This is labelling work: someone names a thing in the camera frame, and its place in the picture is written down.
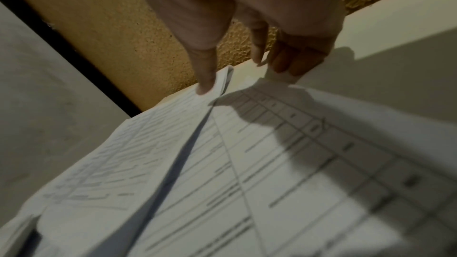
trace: beige wall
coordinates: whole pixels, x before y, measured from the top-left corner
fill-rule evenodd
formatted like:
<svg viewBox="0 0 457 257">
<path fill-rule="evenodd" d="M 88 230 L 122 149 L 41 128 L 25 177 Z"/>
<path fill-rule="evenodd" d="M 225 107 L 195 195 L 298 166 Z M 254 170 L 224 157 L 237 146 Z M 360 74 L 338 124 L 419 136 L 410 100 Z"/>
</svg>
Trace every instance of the beige wall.
<svg viewBox="0 0 457 257">
<path fill-rule="evenodd" d="M 184 50 L 144 0 L 26 1 L 141 109 L 195 82 Z M 354 12 L 378 0 L 345 1 Z M 219 65 L 248 56 L 247 32 L 234 22 Z"/>
</svg>

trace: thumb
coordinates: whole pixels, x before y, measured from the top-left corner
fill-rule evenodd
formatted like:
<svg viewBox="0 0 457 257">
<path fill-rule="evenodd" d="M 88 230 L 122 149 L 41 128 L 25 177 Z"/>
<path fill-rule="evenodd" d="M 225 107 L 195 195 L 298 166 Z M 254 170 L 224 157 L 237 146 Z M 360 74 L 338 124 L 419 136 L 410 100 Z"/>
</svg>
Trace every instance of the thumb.
<svg viewBox="0 0 457 257">
<path fill-rule="evenodd" d="M 190 64 L 199 82 L 197 94 L 203 95 L 209 92 L 216 82 L 216 71 L 218 56 L 216 47 L 211 49 L 191 49 L 186 48 L 189 55 Z"/>
</svg>

